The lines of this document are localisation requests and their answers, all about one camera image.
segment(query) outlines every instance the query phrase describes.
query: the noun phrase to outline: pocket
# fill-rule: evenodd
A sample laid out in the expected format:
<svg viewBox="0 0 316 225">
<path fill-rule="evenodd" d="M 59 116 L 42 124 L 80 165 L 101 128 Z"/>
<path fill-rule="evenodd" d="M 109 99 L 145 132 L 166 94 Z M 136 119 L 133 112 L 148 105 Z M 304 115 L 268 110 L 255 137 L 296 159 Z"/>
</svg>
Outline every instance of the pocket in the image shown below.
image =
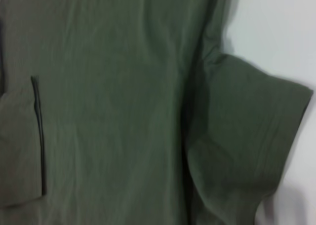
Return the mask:
<svg viewBox="0 0 316 225">
<path fill-rule="evenodd" d="M 38 82 L 32 77 L 0 98 L 0 208 L 46 193 Z"/>
</svg>

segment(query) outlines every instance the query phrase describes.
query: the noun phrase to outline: shirt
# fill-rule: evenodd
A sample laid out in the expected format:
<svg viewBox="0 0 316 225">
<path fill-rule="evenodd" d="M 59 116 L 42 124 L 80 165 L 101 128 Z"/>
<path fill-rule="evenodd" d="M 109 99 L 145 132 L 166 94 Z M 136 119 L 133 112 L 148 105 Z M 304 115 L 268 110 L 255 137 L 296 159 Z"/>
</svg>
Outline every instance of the shirt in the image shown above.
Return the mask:
<svg viewBox="0 0 316 225">
<path fill-rule="evenodd" d="M 252 225 L 311 98 L 220 50 L 225 0 L 0 0 L 0 225 Z"/>
</svg>

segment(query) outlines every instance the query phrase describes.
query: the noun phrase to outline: white background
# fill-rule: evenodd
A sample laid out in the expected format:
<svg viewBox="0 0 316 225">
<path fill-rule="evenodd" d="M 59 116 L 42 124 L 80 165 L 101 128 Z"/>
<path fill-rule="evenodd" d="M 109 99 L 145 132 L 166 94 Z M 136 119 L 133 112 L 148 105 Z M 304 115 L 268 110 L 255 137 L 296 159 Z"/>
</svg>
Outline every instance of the white background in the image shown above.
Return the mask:
<svg viewBox="0 0 316 225">
<path fill-rule="evenodd" d="M 228 0 L 224 51 L 316 92 L 316 0 Z M 316 93 L 258 225 L 316 225 Z"/>
</svg>

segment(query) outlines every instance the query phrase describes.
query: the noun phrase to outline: short sleeve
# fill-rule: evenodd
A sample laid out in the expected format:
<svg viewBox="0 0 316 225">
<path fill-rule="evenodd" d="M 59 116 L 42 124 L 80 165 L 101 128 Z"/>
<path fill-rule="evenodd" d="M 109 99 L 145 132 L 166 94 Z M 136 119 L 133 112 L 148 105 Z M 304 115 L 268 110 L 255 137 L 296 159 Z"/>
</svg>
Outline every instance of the short sleeve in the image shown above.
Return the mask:
<svg viewBox="0 0 316 225">
<path fill-rule="evenodd" d="M 193 224 L 253 225 L 259 203 L 280 182 L 313 92 L 222 54 L 222 11 L 214 10 L 183 105 L 191 217 Z"/>
</svg>

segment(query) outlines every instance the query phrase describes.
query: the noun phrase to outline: green fabric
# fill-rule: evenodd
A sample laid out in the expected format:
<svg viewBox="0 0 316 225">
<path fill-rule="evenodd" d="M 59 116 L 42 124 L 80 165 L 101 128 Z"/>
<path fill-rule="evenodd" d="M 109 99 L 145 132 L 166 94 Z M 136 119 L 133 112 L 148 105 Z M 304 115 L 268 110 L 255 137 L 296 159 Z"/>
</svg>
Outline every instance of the green fabric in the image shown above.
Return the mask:
<svg viewBox="0 0 316 225">
<path fill-rule="evenodd" d="M 312 91 L 220 52 L 224 2 L 0 0 L 0 225 L 252 225 Z"/>
</svg>

